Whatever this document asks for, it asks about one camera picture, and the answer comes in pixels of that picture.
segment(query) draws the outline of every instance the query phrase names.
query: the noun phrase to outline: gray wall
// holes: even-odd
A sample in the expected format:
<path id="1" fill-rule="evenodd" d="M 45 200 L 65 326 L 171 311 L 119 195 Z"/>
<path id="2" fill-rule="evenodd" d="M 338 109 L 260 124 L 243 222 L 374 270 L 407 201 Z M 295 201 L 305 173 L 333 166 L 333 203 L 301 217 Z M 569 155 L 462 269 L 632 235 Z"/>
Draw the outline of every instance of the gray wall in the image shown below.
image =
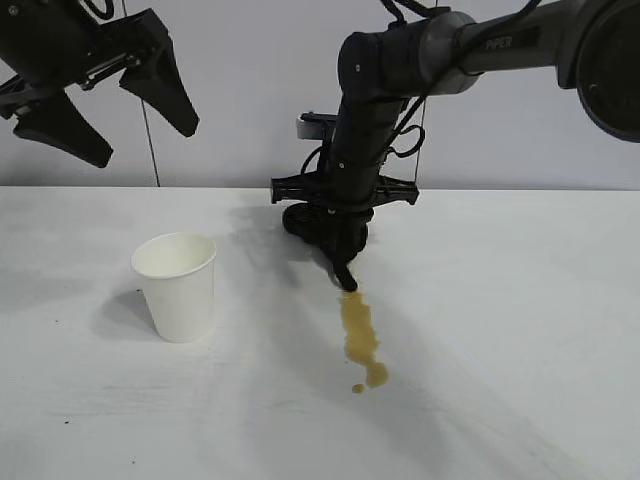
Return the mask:
<path id="1" fill-rule="evenodd" d="M 524 2 L 454 0 L 477 20 Z M 172 32 L 185 85 L 202 123 L 185 140 L 155 112 L 152 140 L 163 185 L 266 186 L 295 173 L 315 143 L 295 138 L 307 110 L 335 112 L 336 59 L 356 30 L 379 31 L 378 0 L 127 0 L 154 8 Z M 10 75 L 8 68 L 0 75 Z M 114 79 L 91 94 L 70 89 L 78 108 L 116 149 L 97 170 L 56 150 L 14 139 L 0 124 L 0 183 L 152 185 L 139 102 Z M 420 182 L 431 188 L 601 188 L 640 186 L 640 147 L 598 130 L 553 69 L 483 76 L 469 92 L 435 98 Z M 415 159 L 387 173 L 411 178 Z"/>

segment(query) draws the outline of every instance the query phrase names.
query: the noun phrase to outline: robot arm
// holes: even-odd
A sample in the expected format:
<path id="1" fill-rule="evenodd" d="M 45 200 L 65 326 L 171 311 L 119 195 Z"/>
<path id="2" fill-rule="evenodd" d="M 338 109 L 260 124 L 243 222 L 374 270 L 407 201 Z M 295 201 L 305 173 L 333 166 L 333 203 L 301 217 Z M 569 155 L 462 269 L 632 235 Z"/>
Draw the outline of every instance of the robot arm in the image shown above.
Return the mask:
<path id="1" fill-rule="evenodd" d="M 560 87 L 578 89 L 598 126 L 640 141 L 640 0 L 539 3 L 484 23 L 440 9 L 345 41 L 335 122 L 302 118 L 322 133 L 306 135 L 323 140 L 318 169 L 274 180 L 272 200 L 307 202 L 287 209 L 285 228 L 324 251 L 346 290 L 357 288 L 346 264 L 366 244 L 373 208 L 417 200 L 415 184 L 381 176 L 380 169 L 427 96 L 463 92 L 484 72 L 555 66 Z"/>
<path id="2" fill-rule="evenodd" d="M 113 0 L 0 0 L 0 58 L 16 76 L 0 86 L 0 115 L 18 117 L 14 133 L 60 148 L 97 167 L 113 150 L 64 89 L 92 89 L 124 70 L 120 86 L 159 111 L 185 136 L 198 116 L 184 91 L 166 27 L 152 10 L 113 17 Z"/>

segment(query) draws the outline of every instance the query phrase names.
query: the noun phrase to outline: table surface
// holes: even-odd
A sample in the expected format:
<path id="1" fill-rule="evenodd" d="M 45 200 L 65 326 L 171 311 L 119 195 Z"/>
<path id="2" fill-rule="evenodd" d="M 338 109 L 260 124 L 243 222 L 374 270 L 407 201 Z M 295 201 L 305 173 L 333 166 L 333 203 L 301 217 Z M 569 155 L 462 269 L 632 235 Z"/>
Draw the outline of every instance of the table surface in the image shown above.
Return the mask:
<path id="1" fill-rule="evenodd" d="M 0 189 L 0 478 L 640 479 L 640 193 L 427 191 L 354 263 L 388 384 L 266 190 Z M 216 328 L 129 255 L 213 235 Z"/>

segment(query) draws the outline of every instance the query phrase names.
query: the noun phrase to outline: paper cup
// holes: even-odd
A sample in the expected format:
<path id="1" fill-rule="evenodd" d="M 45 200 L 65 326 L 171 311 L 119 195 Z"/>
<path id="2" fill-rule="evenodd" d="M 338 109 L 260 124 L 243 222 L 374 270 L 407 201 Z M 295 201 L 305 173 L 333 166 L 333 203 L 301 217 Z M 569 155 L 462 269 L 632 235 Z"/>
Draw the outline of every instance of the paper cup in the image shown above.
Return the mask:
<path id="1" fill-rule="evenodd" d="M 194 233 L 155 238 L 131 257 L 158 334 L 166 341 L 191 342 L 213 327 L 215 257 L 213 239 Z"/>

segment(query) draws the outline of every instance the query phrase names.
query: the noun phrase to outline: brown liquid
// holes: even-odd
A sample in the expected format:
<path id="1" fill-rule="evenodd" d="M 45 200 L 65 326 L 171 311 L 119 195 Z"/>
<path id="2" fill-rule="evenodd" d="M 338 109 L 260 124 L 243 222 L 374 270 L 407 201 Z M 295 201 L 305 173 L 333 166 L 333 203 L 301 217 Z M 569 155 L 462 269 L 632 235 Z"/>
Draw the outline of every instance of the brown liquid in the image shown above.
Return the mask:
<path id="1" fill-rule="evenodd" d="M 366 384 L 376 388 L 389 381 L 389 372 L 382 362 L 376 361 L 380 342 L 371 323 L 371 307 L 364 303 L 361 293 L 345 293 L 342 297 L 342 324 L 347 331 L 344 351 L 352 362 L 367 369 Z M 362 393 L 363 385 L 354 385 L 353 393 Z"/>

